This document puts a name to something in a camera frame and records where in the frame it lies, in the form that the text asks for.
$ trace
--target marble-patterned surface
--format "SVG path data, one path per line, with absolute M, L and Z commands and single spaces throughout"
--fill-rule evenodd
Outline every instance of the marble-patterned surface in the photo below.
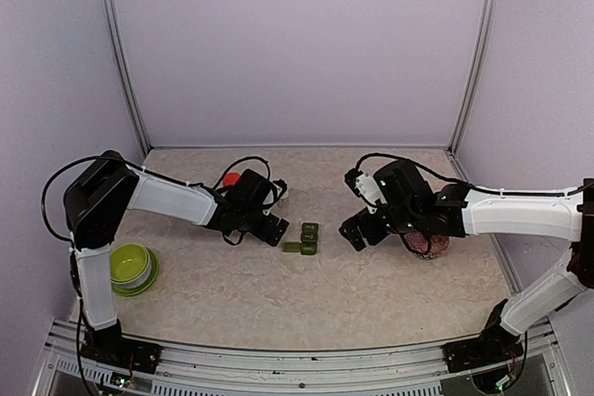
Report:
M 251 236 L 228 246 L 218 233 L 160 215 L 130 211 L 114 246 L 153 249 L 161 274 L 147 293 L 115 297 L 125 332 L 194 344 L 264 350 L 384 347 L 477 333 L 508 296 L 487 236 L 452 239 L 443 257 L 426 262 L 397 236 L 354 251 L 341 222 L 363 208 L 343 182 L 370 149 L 228 148 L 153 150 L 150 169 L 211 184 L 233 160 L 260 155 L 290 196 L 275 213 L 320 223 L 319 253 L 283 253 Z M 454 175 L 441 150 L 385 150 Z M 364 165 L 374 172 L 386 160 Z M 261 169 L 255 162 L 242 167 Z M 433 187 L 442 184 L 431 179 Z

